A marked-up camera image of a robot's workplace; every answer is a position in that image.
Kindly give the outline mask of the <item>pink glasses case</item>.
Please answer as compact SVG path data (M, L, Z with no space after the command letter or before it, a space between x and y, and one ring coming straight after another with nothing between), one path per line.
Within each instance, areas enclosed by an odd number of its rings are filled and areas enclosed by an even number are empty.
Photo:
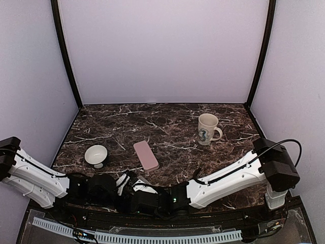
M146 172L159 168L159 163L146 141L137 142L133 145L138 159Z

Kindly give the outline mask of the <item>grey glasses case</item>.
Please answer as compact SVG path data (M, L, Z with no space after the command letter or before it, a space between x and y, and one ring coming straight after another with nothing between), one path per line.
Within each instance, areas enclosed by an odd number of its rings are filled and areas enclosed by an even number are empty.
M147 181L143 176L141 176L141 175L139 175L138 176L138 180L136 181L136 183L137 184L140 184L140 183L142 183L142 184L150 184L150 182L149 181Z

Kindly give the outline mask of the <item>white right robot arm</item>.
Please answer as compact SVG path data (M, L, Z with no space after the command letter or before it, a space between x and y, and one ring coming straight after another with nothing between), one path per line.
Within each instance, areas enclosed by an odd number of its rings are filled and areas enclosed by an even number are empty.
M260 208L259 216L269 221L284 206L288 190L300 181L297 163L283 146L286 142L300 145L295 139L273 142L259 138L244 157L205 177L193 177L169 188L134 184L131 212L172 219L186 215L190 207L202 209L225 196L266 182L266 204Z

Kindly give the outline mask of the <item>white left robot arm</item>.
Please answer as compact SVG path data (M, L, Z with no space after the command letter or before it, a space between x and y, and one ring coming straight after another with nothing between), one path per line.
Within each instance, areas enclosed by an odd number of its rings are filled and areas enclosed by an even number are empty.
M57 172L28 155L20 142L17 137L1 140L1 182L15 187L40 207L51 209L61 222L72 217L67 205L131 211L132 195L118 195L120 187L112 176Z

